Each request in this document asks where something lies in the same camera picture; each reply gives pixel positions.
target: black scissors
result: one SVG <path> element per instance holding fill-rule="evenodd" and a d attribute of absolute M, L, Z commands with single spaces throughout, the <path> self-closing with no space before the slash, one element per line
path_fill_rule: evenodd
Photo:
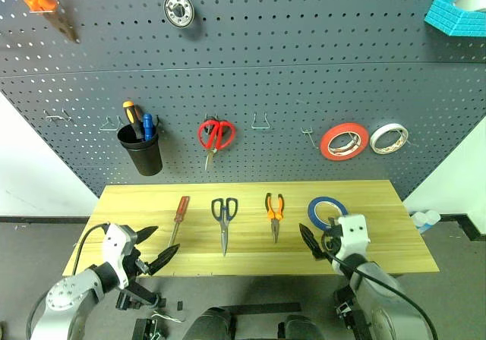
<path fill-rule="evenodd" d="M 233 214 L 230 213 L 229 203 L 235 203 L 235 209 Z M 226 198 L 226 205 L 222 198 L 216 198 L 211 202 L 211 211 L 219 226 L 221 227 L 221 249 L 222 255 L 226 255 L 226 249 L 228 248 L 228 225 L 233 220 L 238 212 L 238 200 L 235 198 Z"/>

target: white wall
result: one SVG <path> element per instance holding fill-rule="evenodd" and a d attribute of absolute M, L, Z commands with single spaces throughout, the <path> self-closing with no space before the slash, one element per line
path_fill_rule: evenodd
<path fill-rule="evenodd" d="M 486 118 L 404 201 L 409 212 L 467 213 L 486 234 Z"/>
<path fill-rule="evenodd" d="M 0 216 L 89 216 L 97 197 L 2 94 L 0 112 Z"/>

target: red tape roll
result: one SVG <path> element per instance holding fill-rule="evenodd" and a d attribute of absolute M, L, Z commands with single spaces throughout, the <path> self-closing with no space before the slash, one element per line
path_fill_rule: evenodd
<path fill-rule="evenodd" d="M 339 148 L 331 148 L 331 142 L 339 135 L 350 134 L 351 141 Z M 357 156 L 368 145 L 366 128 L 355 122 L 346 122 L 329 129 L 320 141 L 320 152 L 329 160 L 347 160 Z"/>

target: orange pliers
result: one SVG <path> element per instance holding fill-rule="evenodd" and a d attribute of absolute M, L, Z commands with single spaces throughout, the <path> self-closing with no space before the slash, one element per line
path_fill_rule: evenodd
<path fill-rule="evenodd" d="M 79 42 L 74 28 L 69 24 L 65 15 L 57 12 L 59 9 L 58 0 L 24 0 L 24 2 L 30 12 L 41 14 L 68 39 L 75 43 Z"/>
<path fill-rule="evenodd" d="M 271 229 L 272 229 L 272 236 L 273 242 L 276 242 L 279 239 L 279 228 L 280 228 L 280 221 L 283 220 L 283 196 L 279 194 L 279 210 L 274 212 L 272 209 L 272 194 L 268 193 L 265 197 L 265 208 L 267 208 L 267 217 L 269 220 L 272 221 Z"/>

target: black cable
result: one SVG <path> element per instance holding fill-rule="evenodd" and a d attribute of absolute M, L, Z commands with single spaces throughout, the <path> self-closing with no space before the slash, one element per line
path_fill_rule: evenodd
<path fill-rule="evenodd" d="M 35 315 L 37 308 L 39 307 L 40 303 L 43 301 L 44 298 L 46 298 L 46 295 L 49 291 L 45 291 L 36 301 L 36 303 L 32 306 L 32 309 L 29 312 L 29 316 L 27 317 L 27 324 L 25 326 L 25 337 L 27 340 L 30 340 L 30 337 L 32 336 L 32 320 L 33 320 L 33 315 Z"/>
<path fill-rule="evenodd" d="M 368 274 L 362 272 L 361 270 L 350 266 L 349 264 L 343 262 L 341 259 L 336 258 L 329 251 L 327 251 L 327 255 L 329 255 L 331 257 L 331 259 L 335 260 L 340 265 L 345 266 L 346 268 L 352 270 L 354 273 L 359 274 L 361 277 L 364 277 L 366 279 L 369 279 L 372 282 L 375 282 L 377 285 L 380 285 L 380 286 L 386 288 L 388 291 L 393 292 L 394 294 L 400 296 L 402 299 L 404 299 L 405 301 L 407 301 L 409 304 L 411 304 L 424 317 L 425 322 L 427 323 L 429 329 L 432 332 L 432 338 L 434 340 L 438 340 L 439 339 L 438 336 L 437 336 L 437 331 L 435 330 L 434 324 L 432 323 L 432 320 L 430 319 L 430 317 L 425 313 L 424 310 L 422 310 L 422 308 L 420 306 L 418 306 L 414 301 L 412 301 L 412 299 L 410 299 L 409 297 L 407 297 L 406 295 L 404 295 L 402 292 L 396 290 L 395 288 L 390 287 L 388 284 L 383 283 L 379 279 L 376 279 L 375 277 L 372 277 L 371 275 L 368 275 Z"/>
<path fill-rule="evenodd" d="M 79 247 L 77 248 L 76 259 L 74 260 L 72 275 L 76 274 L 77 265 L 79 263 L 79 257 L 81 256 L 81 251 L 83 250 L 83 245 L 84 245 L 84 242 L 86 241 L 88 235 L 91 234 L 91 232 L 93 230 L 97 229 L 97 228 L 103 228 L 103 231 L 106 233 L 108 225 L 109 225 L 109 223 L 105 222 L 104 224 L 94 225 L 92 228 L 90 228 L 88 231 L 86 231 L 86 234 L 84 234 L 83 238 L 81 239 L 81 241 L 79 243 Z"/>

